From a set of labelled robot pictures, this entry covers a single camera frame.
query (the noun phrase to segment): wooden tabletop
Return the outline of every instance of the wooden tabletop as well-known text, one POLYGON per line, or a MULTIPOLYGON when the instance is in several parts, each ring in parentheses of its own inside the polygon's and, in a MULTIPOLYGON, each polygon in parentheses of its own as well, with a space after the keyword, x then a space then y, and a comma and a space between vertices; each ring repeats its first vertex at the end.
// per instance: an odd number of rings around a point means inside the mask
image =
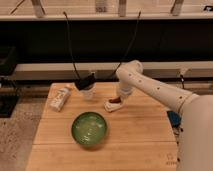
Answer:
POLYGON ((94 98, 83 99, 72 84, 61 112, 49 103, 64 83, 52 84, 29 157, 27 171, 175 171, 177 145, 163 105, 139 90, 113 113, 104 102, 114 98, 116 83, 96 83, 94 98), (81 113, 94 111, 107 121, 108 135, 97 148, 86 150, 71 136, 81 113))

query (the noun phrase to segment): wire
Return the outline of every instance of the wire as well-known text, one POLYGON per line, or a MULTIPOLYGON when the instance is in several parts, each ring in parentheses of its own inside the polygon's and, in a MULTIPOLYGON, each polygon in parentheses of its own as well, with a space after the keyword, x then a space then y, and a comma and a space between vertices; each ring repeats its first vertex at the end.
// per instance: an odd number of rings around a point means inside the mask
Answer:
POLYGON ((15 8, 10 12, 10 14, 13 14, 23 3, 24 3, 25 0, 22 0, 20 1, 16 6, 15 8))
POLYGON ((75 69, 75 73, 77 75, 77 77, 79 79, 81 79, 80 77, 80 74, 76 68, 76 65, 75 65, 75 60, 74 60, 74 57, 73 57, 73 49, 72 49, 72 40, 71 40, 71 33, 70 33, 70 24, 69 24, 69 18, 67 16, 67 13, 64 11, 63 14, 65 15, 66 17, 66 21, 67 21, 67 40, 68 40, 68 48, 69 48, 69 55, 72 59, 72 64, 73 64, 73 67, 75 69))
MULTIPOLYGON (((69 53, 70 53, 70 56, 72 58, 72 63, 73 63, 73 66, 74 66, 74 69, 75 69, 75 73, 76 75, 78 76, 79 79, 81 79, 79 73, 78 73, 78 70, 76 68, 76 65, 75 65, 75 60, 74 60, 74 57, 73 57, 73 50, 72 50, 72 41, 71 41, 71 34, 70 34, 70 25, 69 25, 69 19, 68 19, 68 16, 67 16, 67 13, 66 12, 63 12, 63 14, 65 15, 66 17, 66 21, 67 21, 67 36, 68 36, 68 42, 69 42, 69 53)), ((136 39, 136 36, 137 36, 137 32, 138 32, 138 24, 139 24, 139 21, 140 21, 140 17, 141 17, 141 11, 139 11, 138 13, 138 17, 137 17, 137 22, 136 22, 136 25, 135 25, 135 29, 134 29, 134 32, 133 32, 133 36, 127 46, 127 49, 124 53, 124 56, 121 58, 118 66, 114 69, 114 71, 109 74, 109 76, 107 76, 104 80, 108 80, 110 79, 112 76, 115 75, 117 69, 121 66, 121 64, 125 61, 126 57, 128 56, 134 42, 135 42, 135 39, 136 39)))
POLYGON ((119 62, 119 64, 118 64, 118 66, 115 68, 115 70, 114 70, 105 80, 110 79, 112 76, 115 75, 117 69, 121 66, 121 64, 124 62, 124 60, 125 60, 126 57, 128 56, 129 51, 131 50, 132 45, 134 44, 135 39, 136 39, 136 36, 137 36, 138 24, 139 24, 139 21, 140 21, 140 17, 141 17, 141 11, 139 11, 139 13, 138 13, 138 17, 137 17, 137 22, 136 22, 136 25, 135 25, 134 33, 133 33, 132 39, 130 40, 130 43, 129 43, 129 45, 128 45, 128 47, 127 47, 125 53, 124 53, 124 56, 121 58, 121 60, 120 60, 120 62, 119 62))

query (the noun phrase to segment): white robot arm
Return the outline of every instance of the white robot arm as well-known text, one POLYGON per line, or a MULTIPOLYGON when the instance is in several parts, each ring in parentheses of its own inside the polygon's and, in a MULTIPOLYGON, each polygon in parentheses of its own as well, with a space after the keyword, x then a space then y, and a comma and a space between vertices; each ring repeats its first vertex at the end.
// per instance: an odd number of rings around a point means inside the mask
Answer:
POLYGON ((136 87, 182 116, 177 171, 213 170, 213 96, 199 96, 142 75, 139 61, 118 68, 121 99, 136 87))

